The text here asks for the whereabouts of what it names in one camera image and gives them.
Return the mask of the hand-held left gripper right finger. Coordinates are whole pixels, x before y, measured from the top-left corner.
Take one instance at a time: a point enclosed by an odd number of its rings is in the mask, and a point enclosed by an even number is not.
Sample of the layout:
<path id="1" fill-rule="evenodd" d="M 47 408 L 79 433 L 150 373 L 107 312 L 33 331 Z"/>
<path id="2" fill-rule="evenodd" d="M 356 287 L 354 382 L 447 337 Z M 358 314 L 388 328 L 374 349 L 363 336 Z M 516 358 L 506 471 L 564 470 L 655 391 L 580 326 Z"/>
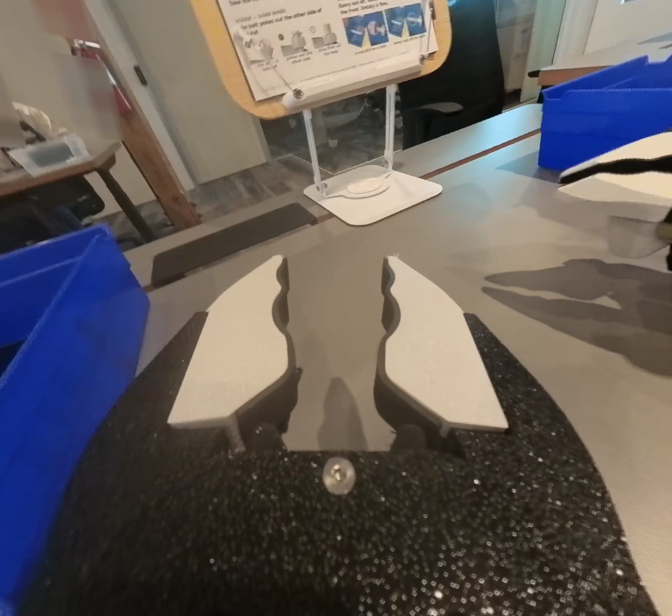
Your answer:
<path id="1" fill-rule="evenodd" d="M 395 430 L 414 424 L 440 436 L 506 432 L 508 419 L 458 303 L 397 256 L 383 259 L 381 291 L 380 417 Z"/>

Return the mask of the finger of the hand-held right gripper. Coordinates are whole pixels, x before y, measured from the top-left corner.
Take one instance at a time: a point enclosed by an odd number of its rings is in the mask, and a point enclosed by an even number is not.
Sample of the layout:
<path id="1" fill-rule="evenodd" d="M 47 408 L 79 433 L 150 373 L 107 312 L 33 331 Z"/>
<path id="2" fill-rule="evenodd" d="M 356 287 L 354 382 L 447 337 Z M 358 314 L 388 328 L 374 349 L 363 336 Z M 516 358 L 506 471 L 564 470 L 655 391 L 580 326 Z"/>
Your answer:
<path id="1" fill-rule="evenodd" d="M 559 189 L 567 196 L 595 203 L 607 215 L 616 217 L 658 223 L 671 212 L 669 169 L 589 167 L 561 174 Z"/>
<path id="2" fill-rule="evenodd" d="M 671 133 L 659 133 L 607 151 L 566 169 L 561 176 L 671 171 Z"/>

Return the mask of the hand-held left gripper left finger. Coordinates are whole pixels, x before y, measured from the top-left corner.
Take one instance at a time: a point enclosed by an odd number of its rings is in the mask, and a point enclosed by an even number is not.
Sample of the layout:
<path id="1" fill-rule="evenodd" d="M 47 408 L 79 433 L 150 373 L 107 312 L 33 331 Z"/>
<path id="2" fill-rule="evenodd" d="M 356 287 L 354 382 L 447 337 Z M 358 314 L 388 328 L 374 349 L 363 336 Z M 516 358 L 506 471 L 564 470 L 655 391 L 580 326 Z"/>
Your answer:
<path id="1" fill-rule="evenodd" d="M 301 370 L 288 331 L 288 259 L 276 255 L 226 289 L 206 319 L 167 418 L 222 428 L 235 450 L 262 425 L 286 434 Z"/>

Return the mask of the blue plastic bin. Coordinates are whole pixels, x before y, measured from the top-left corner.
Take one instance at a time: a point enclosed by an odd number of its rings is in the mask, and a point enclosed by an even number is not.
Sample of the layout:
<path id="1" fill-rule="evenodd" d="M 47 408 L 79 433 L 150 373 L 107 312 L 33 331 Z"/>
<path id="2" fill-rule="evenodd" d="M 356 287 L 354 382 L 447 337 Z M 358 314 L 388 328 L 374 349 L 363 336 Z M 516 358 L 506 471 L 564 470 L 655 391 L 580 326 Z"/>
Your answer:
<path id="1" fill-rule="evenodd" d="M 147 293 L 104 225 L 1 256 L 1 614 L 18 611 L 76 463 L 137 371 Z"/>
<path id="2" fill-rule="evenodd" d="M 539 166 L 568 168 L 628 143 L 671 133 L 671 56 L 613 65 L 543 92 Z"/>

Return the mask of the grey desk with wood edge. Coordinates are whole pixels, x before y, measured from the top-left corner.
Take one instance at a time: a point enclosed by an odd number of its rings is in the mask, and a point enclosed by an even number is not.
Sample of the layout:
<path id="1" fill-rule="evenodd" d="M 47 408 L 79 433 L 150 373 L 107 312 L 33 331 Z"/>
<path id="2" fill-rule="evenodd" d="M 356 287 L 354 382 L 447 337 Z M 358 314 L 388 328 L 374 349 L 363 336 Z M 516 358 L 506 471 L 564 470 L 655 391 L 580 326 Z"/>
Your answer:
<path id="1" fill-rule="evenodd" d="M 530 72 L 536 77 L 537 84 L 550 87 L 572 81 L 593 72 L 647 56 L 649 60 L 663 61 L 671 55 L 671 32 L 653 36 L 641 41 L 620 42 L 605 49 L 591 53 L 566 57 L 558 63 Z"/>

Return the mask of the black rectangular mat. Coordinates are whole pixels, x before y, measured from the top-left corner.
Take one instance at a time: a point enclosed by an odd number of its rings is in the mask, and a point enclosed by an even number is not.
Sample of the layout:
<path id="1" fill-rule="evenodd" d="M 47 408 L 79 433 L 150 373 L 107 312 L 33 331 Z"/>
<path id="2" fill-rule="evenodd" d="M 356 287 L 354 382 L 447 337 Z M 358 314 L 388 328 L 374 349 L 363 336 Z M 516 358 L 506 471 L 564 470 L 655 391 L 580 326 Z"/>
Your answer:
<path id="1" fill-rule="evenodd" d="M 171 250 L 162 251 L 153 260 L 150 284 L 155 288 L 172 284 L 199 268 L 215 264 L 303 226 L 315 224 L 317 218 L 295 202 L 267 211 Z"/>

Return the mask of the wooden board document stand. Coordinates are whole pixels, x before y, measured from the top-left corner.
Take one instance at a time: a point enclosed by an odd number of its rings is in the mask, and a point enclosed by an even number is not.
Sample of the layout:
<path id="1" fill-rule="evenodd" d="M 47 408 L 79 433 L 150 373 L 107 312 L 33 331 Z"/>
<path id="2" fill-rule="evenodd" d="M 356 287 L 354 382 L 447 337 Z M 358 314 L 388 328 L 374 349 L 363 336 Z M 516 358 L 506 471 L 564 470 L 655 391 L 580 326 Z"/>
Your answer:
<path id="1" fill-rule="evenodd" d="M 436 71 L 448 56 L 452 44 L 448 0 L 432 0 L 431 24 L 434 26 L 437 50 L 421 58 L 414 71 L 405 67 L 385 79 L 374 78 L 352 88 L 313 93 L 305 97 L 300 90 L 262 102 L 252 99 L 245 73 L 234 48 L 232 37 L 223 19 L 217 0 L 189 0 L 214 59 L 217 72 L 231 99 L 244 111 L 267 120 L 301 113 L 313 185 L 305 188 L 304 195 L 329 213 L 351 226 L 377 223 L 408 208 L 437 197 L 442 187 L 423 178 L 394 169 L 394 133 L 397 86 Z M 384 90 L 385 138 L 382 157 L 324 179 L 322 176 L 315 139 L 314 117 L 322 107 L 354 96 Z"/>

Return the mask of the stacked cardboard boxes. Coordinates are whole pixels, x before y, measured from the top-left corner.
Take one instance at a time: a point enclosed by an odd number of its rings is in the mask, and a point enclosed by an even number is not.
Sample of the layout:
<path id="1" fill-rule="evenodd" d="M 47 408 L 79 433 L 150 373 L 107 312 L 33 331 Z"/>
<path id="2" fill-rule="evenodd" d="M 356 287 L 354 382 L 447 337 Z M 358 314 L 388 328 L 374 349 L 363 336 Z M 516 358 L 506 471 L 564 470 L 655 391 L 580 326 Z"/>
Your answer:
<path id="1" fill-rule="evenodd" d="M 537 0 L 494 0 L 505 92 L 521 90 Z"/>

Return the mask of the black office chair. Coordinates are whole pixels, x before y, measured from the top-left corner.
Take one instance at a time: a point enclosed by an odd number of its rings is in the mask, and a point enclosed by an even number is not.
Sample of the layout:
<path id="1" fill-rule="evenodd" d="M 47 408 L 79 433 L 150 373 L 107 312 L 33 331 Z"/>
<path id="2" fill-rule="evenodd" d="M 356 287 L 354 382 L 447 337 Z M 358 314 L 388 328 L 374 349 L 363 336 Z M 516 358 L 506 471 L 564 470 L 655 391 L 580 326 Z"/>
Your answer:
<path id="1" fill-rule="evenodd" d="M 402 148 L 501 114 L 505 78 L 494 0 L 448 0 L 449 54 L 436 71 L 399 84 Z"/>

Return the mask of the brown wooden table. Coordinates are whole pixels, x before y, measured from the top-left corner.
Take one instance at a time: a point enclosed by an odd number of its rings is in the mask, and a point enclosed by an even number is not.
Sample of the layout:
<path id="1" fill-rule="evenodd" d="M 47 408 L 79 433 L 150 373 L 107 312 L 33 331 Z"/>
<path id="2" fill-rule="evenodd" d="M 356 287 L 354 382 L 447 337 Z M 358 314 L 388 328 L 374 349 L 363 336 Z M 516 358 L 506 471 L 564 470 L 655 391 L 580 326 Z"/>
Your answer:
<path id="1" fill-rule="evenodd" d="M 1 207 L 98 217 L 96 177 L 143 242 L 157 233 L 113 172 L 128 164 L 176 230 L 200 223 L 186 172 L 108 0 L 1 0 Z M 31 177 L 9 150 L 77 134 L 91 158 Z"/>

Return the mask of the clear plastic bag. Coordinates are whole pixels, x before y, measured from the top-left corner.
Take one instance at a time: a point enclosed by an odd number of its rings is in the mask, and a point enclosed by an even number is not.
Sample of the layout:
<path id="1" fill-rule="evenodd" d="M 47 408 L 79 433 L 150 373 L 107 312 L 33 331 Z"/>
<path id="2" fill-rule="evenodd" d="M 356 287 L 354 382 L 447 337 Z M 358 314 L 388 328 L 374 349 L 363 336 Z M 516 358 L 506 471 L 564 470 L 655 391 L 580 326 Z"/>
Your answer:
<path id="1" fill-rule="evenodd" d="M 8 156 L 14 164 L 34 178 L 76 166 L 91 158 L 85 143 L 77 134 L 67 134 L 21 149 L 9 150 Z"/>

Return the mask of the printed instruction sheet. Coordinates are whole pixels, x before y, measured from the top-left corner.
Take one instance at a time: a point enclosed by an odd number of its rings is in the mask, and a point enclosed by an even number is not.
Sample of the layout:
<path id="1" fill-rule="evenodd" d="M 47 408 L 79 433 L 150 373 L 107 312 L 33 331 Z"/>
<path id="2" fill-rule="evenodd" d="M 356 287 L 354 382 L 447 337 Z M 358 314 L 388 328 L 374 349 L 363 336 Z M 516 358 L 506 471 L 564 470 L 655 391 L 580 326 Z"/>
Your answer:
<path id="1" fill-rule="evenodd" d="M 252 99 L 385 79 L 438 49 L 432 0 L 217 0 Z"/>

